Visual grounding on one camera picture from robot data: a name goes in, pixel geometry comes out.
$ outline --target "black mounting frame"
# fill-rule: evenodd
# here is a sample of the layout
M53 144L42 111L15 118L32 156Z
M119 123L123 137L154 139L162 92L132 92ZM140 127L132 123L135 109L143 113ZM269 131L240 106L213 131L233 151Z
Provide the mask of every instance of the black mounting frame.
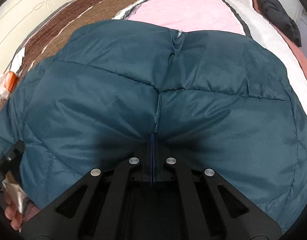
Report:
M23 225L25 240L278 240L279 225L216 171L191 170L156 134L91 171Z

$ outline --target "black cloth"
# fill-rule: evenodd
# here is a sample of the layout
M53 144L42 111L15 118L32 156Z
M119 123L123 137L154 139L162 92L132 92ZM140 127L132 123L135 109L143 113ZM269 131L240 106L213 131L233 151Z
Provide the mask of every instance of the black cloth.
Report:
M264 16L298 47L301 47L300 31L281 3L278 0L258 0L258 4Z

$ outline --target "wrinkled fabric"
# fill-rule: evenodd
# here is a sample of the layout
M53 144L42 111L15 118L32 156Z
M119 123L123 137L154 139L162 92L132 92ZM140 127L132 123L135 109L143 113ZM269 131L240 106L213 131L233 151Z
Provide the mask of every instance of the wrinkled fabric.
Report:
M0 113L0 158L25 142L23 189L45 207L148 133L213 168L287 230L307 203L307 116L283 63L252 39L142 22L84 26Z

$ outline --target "finger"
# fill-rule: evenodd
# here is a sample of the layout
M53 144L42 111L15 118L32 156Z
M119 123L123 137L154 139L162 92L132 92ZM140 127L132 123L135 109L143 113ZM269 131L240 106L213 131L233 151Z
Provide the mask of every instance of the finger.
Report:
M5 200L6 200L6 203L8 204L8 205L11 205L12 204L12 199L11 199L11 197L10 197L10 195L8 194L8 192L4 192L4 195L5 195Z
M12 220L17 212L17 208L15 205L9 205L7 206L6 210L5 210L5 216L6 218L8 218L9 220Z
M22 224L22 214L17 212L15 215L15 218L11 221L11 226L13 227L14 230L19 230Z

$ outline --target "zipper teeth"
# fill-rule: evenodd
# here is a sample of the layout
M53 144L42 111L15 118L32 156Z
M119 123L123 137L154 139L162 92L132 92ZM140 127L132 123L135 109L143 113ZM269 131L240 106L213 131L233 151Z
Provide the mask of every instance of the zipper teeth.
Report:
M181 31L181 30L178 30L177 39L180 37L181 34L182 34L182 31Z

